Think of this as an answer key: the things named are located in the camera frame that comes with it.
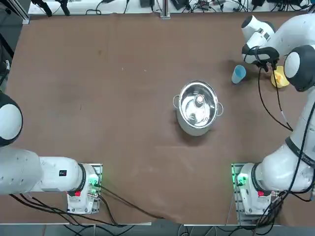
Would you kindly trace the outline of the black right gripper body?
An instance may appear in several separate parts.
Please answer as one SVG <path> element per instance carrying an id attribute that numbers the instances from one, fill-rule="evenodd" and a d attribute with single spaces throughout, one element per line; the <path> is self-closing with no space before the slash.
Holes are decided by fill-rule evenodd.
<path id="1" fill-rule="evenodd" d="M 279 57 L 271 57 L 271 58 L 267 58 L 267 59 L 263 59 L 260 56 L 256 56 L 256 65 L 259 68 L 265 68 L 267 66 L 267 64 L 270 64 L 272 68 L 276 68 L 277 67 L 277 63 L 279 61 Z"/>

